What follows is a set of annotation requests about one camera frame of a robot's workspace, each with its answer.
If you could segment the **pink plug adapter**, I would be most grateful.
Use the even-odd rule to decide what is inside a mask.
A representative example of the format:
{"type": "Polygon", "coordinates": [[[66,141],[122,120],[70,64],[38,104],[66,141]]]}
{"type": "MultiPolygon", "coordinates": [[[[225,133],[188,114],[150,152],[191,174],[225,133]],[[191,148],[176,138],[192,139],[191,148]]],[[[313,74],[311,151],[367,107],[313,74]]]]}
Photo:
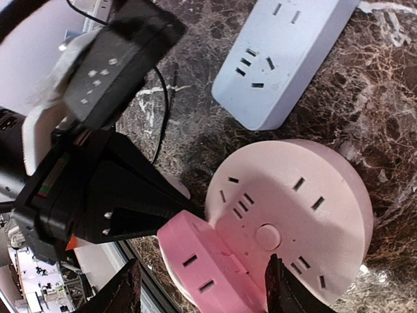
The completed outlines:
{"type": "Polygon", "coordinates": [[[181,211],[157,231],[168,264],[200,312],[265,312],[266,297],[205,220],[181,211]]]}

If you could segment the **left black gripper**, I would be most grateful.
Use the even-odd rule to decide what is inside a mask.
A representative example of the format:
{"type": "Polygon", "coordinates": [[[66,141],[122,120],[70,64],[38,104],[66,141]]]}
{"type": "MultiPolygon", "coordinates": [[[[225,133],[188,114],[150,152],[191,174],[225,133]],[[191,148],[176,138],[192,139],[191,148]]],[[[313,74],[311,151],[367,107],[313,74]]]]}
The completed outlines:
{"type": "Polygon", "coordinates": [[[91,202],[105,212],[93,218],[95,244],[156,235],[183,210],[203,217],[127,136],[99,130],[81,140],[61,138],[16,199],[12,216],[36,257],[64,256],[90,180],[91,202]]]}

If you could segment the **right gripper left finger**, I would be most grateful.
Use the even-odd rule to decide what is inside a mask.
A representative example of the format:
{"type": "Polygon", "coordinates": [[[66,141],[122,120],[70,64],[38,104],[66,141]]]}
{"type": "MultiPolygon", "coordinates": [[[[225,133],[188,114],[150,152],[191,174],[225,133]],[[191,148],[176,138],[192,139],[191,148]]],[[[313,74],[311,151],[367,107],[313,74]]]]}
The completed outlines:
{"type": "Polygon", "coordinates": [[[131,259],[77,313],[141,312],[141,269],[136,259],[131,259]]]}

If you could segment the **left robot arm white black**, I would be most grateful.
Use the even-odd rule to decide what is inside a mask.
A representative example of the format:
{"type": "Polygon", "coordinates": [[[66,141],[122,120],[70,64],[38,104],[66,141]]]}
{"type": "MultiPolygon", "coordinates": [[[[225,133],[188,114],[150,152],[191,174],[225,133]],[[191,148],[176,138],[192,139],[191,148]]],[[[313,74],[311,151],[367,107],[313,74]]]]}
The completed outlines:
{"type": "Polygon", "coordinates": [[[33,175],[23,164],[24,116],[1,110],[1,192],[35,256],[65,258],[72,237],[99,244],[154,235],[187,210],[202,212],[178,191],[130,139],[112,130],[87,133],[76,145],[58,139],[33,175]]]}

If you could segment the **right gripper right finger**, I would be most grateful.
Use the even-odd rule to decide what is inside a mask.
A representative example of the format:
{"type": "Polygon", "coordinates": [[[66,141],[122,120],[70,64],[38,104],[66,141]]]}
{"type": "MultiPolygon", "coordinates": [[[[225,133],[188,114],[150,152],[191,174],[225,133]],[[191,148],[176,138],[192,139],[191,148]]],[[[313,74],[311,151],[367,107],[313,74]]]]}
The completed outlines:
{"type": "Polygon", "coordinates": [[[310,293],[276,254],[266,267],[265,286],[269,313],[335,313],[310,293]]]}

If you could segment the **round pink power socket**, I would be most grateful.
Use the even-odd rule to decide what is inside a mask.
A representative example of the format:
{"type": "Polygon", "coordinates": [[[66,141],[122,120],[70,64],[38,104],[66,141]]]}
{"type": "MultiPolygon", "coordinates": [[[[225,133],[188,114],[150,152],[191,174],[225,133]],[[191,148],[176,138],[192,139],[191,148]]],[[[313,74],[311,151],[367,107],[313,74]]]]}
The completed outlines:
{"type": "MultiPolygon", "coordinates": [[[[211,179],[201,219],[265,297],[266,267],[276,254],[327,306],[355,280],[373,232],[361,177],[341,155],[310,140],[257,142],[232,153],[211,179]]],[[[194,302],[160,250],[175,285],[194,302]]]]}

